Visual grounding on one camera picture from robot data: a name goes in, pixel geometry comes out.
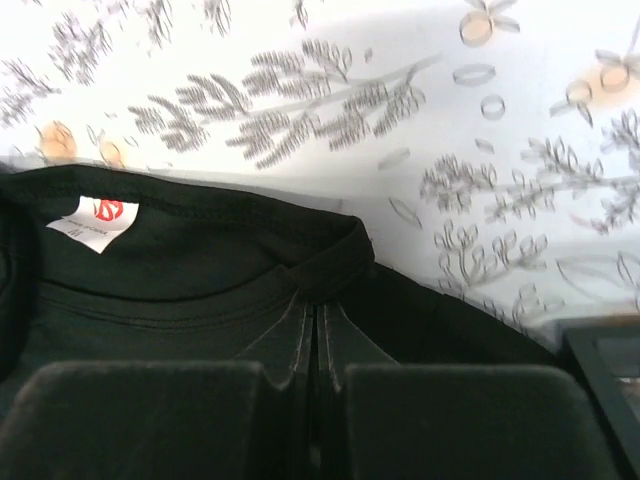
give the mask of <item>patterned tablecloth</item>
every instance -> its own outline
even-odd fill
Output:
[[[631,0],[4,0],[0,154],[358,215],[553,345],[640,310],[639,30]]]

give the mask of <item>bedsheet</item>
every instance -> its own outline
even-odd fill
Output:
[[[631,0],[5,0],[5,169],[268,188],[553,347],[640,311]]]

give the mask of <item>black garment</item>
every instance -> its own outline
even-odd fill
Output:
[[[80,195],[140,204],[101,255],[45,227]],[[13,346],[2,351],[2,415],[53,361],[232,359],[296,291],[310,305],[337,298],[401,362],[556,363],[488,314],[374,264],[355,217],[83,166],[2,176],[0,198],[0,342]]]

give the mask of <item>red logo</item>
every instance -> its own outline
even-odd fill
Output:
[[[123,212],[124,205],[122,205],[122,202],[117,202],[115,200],[100,200],[99,204],[93,204],[93,215],[98,220],[103,220],[105,222],[115,220],[120,217]]]

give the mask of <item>clothing tag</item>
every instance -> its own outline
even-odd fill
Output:
[[[102,253],[133,224],[137,214],[137,203],[80,197],[75,212],[51,222],[47,227]]]

